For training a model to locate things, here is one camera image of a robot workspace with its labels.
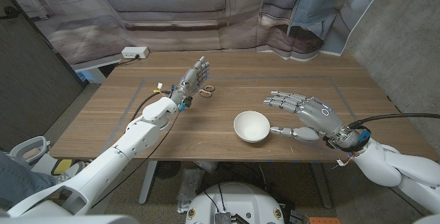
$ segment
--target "person's leg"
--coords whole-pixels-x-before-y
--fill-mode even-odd
[[[26,197],[55,184],[55,177],[32,172],[0,152],[0,199],[15,205]]]

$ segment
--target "concrete wall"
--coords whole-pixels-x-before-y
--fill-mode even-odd
[[[440,114],[440,0],[374,0],[345,51],[402,113]],[[440,155],[440,120],[411,122]]]

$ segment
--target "plastic bag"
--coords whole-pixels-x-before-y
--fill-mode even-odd
[[[205,171],[200,169],[184,170],[177,195],[177,212],[180,214],[188,211],[191,201],[197,196],[195,191],[200,186],[204,174]]]

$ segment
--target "wooden table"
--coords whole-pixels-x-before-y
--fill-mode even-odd
[[[206,56],[211,64],[207,84],[216,90],[211,98],[194,96],[192,106],[180,113],[152,160],[334,162],[347,158],[346,153],[328,148],[323,141],[305,143],[275,134],[257,144],[240,140],[233,121],[242,111],[262,113],[271,126],[304,126],[295,115],[263,104],[270,91],[316,96],[333,108],[345,124],[372,115],[398,113],[350,54],[321,54],[302,63],[283,60],[273,53],[151,53],[146,60],[113,70],[55,143],[50,155],[96,158],[123,134],[138,105],[153,93],[158,82],[170,89],[200,56]],[[394,146],[403,154],[438,159],[406,118],[365,125],[379,143]],[[145,158],[152,149],[137,157]]]

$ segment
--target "printed backdrop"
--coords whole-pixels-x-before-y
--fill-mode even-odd
[[[17,0],[73,65],[119,54],[272,50],[339,54],[371,0]]]

